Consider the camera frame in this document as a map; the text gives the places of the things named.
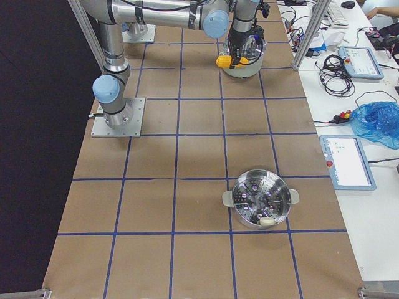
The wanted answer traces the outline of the glass pot lid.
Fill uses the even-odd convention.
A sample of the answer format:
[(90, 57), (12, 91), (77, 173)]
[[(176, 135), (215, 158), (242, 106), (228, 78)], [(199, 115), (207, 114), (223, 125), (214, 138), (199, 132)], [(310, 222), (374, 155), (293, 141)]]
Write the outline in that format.
[(244, 64), (254, 64), (263, 58), (266, 47), (267, 43), (264, 38), (259, 35), (249, 36), (240, 50), (241, 56), (248, 60)]

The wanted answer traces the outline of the yellow corn cob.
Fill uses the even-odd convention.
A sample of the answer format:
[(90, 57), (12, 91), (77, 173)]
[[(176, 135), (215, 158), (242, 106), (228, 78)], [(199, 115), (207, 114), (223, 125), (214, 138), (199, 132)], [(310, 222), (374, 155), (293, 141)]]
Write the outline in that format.
[(245, 57), (240, 57), (240, 60), (235, 64), (234, 59), (230, 55), (220, 55), (216, 59), (216, 65), (222, 69), (235, 69), (236, 67), (244, 67), (249, 64)]

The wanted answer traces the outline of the white keyboard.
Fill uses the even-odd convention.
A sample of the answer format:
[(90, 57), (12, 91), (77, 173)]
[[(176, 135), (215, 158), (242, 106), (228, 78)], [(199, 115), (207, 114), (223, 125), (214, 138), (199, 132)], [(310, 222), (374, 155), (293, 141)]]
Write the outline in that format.
[(330, 2), (327, 8), (327, 19), (332, 28), (344, 29), (348, 28), (349, 22), (342, 14), (340, 6), (335, 2)]

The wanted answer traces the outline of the black computer mouse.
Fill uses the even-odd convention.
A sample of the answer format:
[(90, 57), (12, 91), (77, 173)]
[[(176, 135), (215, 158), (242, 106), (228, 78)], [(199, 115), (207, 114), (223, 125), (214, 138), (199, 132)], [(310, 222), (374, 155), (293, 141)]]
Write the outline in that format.
[(355, 7), (354, 0), (346, 0), (340, 4), (340, 6), (344, 9), (353, 9)]

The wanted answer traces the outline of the upper teach pendant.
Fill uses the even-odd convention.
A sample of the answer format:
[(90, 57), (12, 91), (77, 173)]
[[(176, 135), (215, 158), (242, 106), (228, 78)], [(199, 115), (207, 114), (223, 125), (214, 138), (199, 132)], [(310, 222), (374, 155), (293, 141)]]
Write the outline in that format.
[(344, 61), (344, 67), (349, 77), (367, 80), (384, 78), (371, 48), (340, 46), (338, 54)]

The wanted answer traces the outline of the teach pendant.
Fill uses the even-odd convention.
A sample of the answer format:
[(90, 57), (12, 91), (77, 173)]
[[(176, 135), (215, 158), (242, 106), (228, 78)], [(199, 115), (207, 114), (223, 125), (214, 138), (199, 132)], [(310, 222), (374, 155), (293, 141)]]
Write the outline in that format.
[(376, 190), (377, 185), (359, 137), (322, 135), (319, 140), (334, 189)]
[(367, 80), (384, 78), (371, 48), (340, 46), (338, 54), (344, 61), (344, 67), (349, 77)]

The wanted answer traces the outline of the blue plastic bag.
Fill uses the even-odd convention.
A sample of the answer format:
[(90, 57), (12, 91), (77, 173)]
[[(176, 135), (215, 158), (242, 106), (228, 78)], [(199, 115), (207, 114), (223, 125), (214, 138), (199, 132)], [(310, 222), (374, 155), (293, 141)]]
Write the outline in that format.
[(350, 116), (353, 132), (372, 142), (398, 149), (398, 104), (374, 102), (355, 109)]

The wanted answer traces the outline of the lower teach pendant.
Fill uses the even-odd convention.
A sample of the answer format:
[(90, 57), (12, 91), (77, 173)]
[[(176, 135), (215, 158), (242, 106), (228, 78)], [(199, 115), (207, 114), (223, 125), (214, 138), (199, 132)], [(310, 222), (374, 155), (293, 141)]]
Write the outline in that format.
[(359, 137), (322, 135), (319, 140), (334, 189), (376, 190), (377, 185)]

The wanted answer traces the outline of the steel steamer basket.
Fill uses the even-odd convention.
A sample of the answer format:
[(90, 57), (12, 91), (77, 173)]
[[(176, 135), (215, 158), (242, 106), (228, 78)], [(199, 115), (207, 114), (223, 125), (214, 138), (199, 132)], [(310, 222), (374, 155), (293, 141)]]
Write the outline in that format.
[(252, 229), (268, 229), (283, 222), (291, 206), (300, 201), (277, 174), (253, 169), (241, 174), (233, 189), (222, 195), (222, 202), (237, 215), (240, 223)]

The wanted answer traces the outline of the brown paper table mat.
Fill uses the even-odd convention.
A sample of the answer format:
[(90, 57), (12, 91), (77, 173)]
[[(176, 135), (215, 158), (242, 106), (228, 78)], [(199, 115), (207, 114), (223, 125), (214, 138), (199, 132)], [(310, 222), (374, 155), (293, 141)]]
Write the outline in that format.
[[(245, 80), (201, 31), (157, 27), (128, 45), (125, 94), (146, 98), (139, 138), (87, 127), (43, 286), (53, 298), (356, 298), (362, 280), (280, 15)], [(300, 195), (254, 230), (222, 203), (250, 169)]]

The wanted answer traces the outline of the aluminium frame post right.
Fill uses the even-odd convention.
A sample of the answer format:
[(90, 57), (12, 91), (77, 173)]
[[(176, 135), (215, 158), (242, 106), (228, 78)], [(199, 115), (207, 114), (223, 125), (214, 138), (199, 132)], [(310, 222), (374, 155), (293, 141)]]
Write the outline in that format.
[(303, 59), (306, 56), (306, 53), (309, 50), (312, 39), (314, 38), (315, 33), (319, 30), (319, 26), (324, 14), (327, 12), (327, 8), (329, 6), (330, 0), (321, 0), (317, 1), (317, 4), (314, 6), (314, 13), (308, 23), (307, 29), (305, 30), (304, 37), (300, 42), (300, 45), (295, 54), (292, 68), (294, 70), (299, 70), (300, 65)]

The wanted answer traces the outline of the aluminium frame post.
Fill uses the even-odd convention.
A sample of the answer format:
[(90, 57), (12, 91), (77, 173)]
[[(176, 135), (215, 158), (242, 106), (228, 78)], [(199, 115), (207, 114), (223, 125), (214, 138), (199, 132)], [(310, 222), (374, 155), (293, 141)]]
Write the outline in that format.
[(68, 0), (68, 3), (74, 13), (74, 16), (79, 23), (79, 26), (86, 38), (86, 41), (89, 44), (89, 47), (98, 63), (101, 73), (105, 72), (105, 68), (103, 66), (104, 63), (104, 54), (103, 50), (100, 46), (99, 40), (94, 32), (94, 29), (90, 23), (89, 17), (78, 0)]
[(315, 33), (319, 30), (319, 26), (324, 14), (327, 12), (327, 8), (329, 6), (330, 0), (321, 0), (317, 1), (317, 4), (314, 6), (314, 13), (308, 23), (307, 29), (305, 30), (304, 37), (300, 42), (300, 45), (295, 54), (292, 68), (294, 70), (299, 70), (300, 65), (303, 59), (306, 56), (306, 53), (309, 50), (312, 39), (314, 38)]

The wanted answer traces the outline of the aluminium frame post left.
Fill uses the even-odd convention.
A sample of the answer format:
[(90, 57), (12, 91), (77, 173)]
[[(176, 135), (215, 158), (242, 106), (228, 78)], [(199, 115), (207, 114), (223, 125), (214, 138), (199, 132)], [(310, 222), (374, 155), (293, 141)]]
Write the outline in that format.
[(104, 54), (103, 50), (100, 46), (99, 40), (94, 32), (94, 29), (90, 23), (89, 17), (78, 0), (68, 0), (68, 3), (74, 13), (74, 16), (79, 23), (79, 26), (86, 38), (86, 41), (89, 44), (89, 47), (98, 63), (101, 73), (105, 72), (105, 68), (103, 66), (104, 63)]

